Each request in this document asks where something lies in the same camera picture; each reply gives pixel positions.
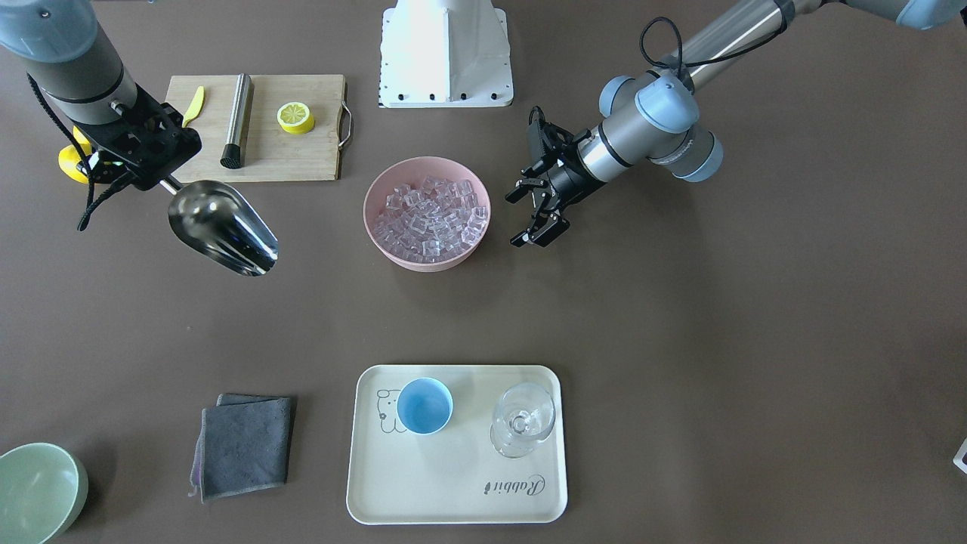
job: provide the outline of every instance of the tabletop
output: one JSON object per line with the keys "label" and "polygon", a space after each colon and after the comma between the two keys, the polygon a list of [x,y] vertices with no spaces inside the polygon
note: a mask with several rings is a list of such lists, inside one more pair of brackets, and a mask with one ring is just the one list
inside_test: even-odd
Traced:
{"label": "tabletop", "polygon": [[[340,178],[239,186],[279,240],[260,278],[179,242],[162,189],[120,193],[77,232],[66,141],[0,53],[0,451],[50,441],[87,467],[60,541],[967,540],[952,463],[967,438],[963,25],[917,32],[840,5],[797,17],[696,94],[725,147],[716,176],[636,166],[570,208],[553,244],[517,249],[530,210],[502,195],[530,162],[530,108],[594,127],[603,85],[646,70],[651,18],[687,38],[732,2],[493,3],[515,97],[459,110],[377,106],[389,1],[95,3],[159,99],[175,75],[346,76]],[[494,202],[478,250],[432,274],[387,260],[362,216],[383,169],[424,155],[468,166]],[[355,522],[355,384],[393,363],[551,369],[564,514]],[[219,393],[297,399],[286,485],[188,497]]]}

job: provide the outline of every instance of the green bowl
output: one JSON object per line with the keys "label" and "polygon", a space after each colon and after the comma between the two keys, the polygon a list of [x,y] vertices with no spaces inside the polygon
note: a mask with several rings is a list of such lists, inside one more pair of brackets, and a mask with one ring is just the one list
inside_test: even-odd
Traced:
{"label": "green bowl", "polygon": [[87,472],[66,449],[14,448],[0,457],[0,542],[47,542],[71,526],[86,499]]}

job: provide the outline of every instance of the towel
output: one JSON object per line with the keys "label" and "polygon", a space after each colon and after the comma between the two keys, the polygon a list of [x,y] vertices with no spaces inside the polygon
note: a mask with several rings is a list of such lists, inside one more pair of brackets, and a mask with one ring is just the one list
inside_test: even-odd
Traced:
{"label": "towel", "polygon": [[214,407],[201,410],[194,447],[190,482],[201,501],[284,484],[291,429],[288,397],[219,395]]}

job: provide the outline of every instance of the cloth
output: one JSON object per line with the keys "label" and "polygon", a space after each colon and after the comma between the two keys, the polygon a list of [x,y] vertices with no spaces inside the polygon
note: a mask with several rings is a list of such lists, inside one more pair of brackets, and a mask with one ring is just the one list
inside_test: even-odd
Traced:
{"label": "cloth", "polygon": [[194,447],[190,482],[201,501],[284,484],[291,430],[288,397],[219,395],[214,407],[201,410]]}

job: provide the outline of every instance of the wooden cutting board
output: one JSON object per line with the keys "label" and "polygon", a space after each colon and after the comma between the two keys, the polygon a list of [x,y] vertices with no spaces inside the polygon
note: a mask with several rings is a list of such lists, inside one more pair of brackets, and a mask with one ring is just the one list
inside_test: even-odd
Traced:
{"label": "wooden cutting board", "polygon": [[[201,135],[202,149],[174,172],[183,183],[198,179],[226,182],[320,181],[339,176],[339,121],[345,97],[345,76],[252,76],[251,111],[245,165],[221,164],[238,76],[174,76],[165,101],[184,112],[199,85],[205,105],[190,128]],[[315,128],[291,135],[276,121],[280,106],[302,102],[315,117]]]}

